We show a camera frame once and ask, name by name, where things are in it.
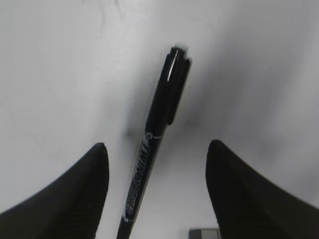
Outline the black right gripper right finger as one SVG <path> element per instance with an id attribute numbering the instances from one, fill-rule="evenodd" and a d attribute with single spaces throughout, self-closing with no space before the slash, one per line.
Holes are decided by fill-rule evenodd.
<path id="1" fill-rule="evenodd" d="M 319 210 L 259 174 L 226 144 L 209 144 L 206 186 L 224 239 L 317 239 Z"/>

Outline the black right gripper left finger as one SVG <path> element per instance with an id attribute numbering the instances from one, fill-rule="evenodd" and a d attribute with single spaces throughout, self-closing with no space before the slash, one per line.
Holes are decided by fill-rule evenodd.
<path id="1" fill-rule="evenodd" d="M 109 188 L 104 143 L 45 188 L 0 215 L 2 239 L 94 239 Z"/>

